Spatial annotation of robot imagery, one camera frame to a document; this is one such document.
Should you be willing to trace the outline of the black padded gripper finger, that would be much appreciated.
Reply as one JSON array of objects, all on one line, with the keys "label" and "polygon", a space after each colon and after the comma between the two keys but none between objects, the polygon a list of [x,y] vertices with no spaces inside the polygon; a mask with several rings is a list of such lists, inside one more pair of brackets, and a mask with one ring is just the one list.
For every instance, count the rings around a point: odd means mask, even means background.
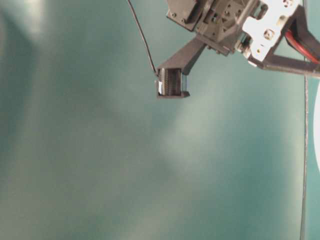
[{"label": "black padded gripper finger", "polygon": [[174,55],[157,67],[155,82],[159,99],[179,99],[190,96],[188,75],[205,49],[206,44],[194,37]]}]

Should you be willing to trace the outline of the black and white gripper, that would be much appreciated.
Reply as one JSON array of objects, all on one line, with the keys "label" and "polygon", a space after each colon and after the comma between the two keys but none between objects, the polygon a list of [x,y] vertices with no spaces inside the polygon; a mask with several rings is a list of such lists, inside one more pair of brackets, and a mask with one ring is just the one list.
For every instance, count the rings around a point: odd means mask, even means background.
[{"label": "black and white gripper", "polygon": [[167,62],[188,75],[204,48],[241,52],[255,67],[317,77],[320,43],[298,0],[170,0],[167,17],[196,34]]}]

